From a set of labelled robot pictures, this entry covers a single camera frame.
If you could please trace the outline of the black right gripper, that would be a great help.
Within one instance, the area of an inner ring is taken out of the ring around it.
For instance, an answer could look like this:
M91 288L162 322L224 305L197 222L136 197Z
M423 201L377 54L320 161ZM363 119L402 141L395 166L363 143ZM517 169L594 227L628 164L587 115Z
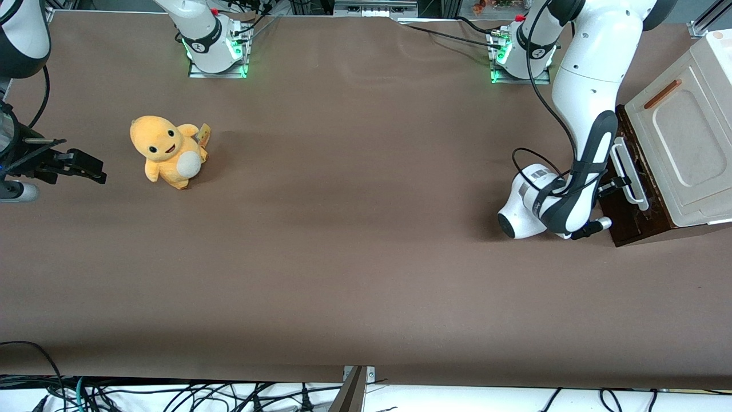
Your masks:
M13 107L2 102L2 180L7 176L25 176L55 184L57 172L70 172L104 185L107 174L103 172L103 162L79 149L53 150L65 142L63 138L44 138L20 123ZM53 171L46 170L48 162L53 163Z

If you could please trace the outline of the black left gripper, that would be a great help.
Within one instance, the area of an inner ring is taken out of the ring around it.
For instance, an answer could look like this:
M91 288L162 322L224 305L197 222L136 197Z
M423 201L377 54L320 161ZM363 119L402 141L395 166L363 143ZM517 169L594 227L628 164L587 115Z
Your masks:
M606 196L612 195L618 189L622 189L628 185L632 185L632 180L629 177L613 177L605 184L599 185L596 193L596 199L602 199Z

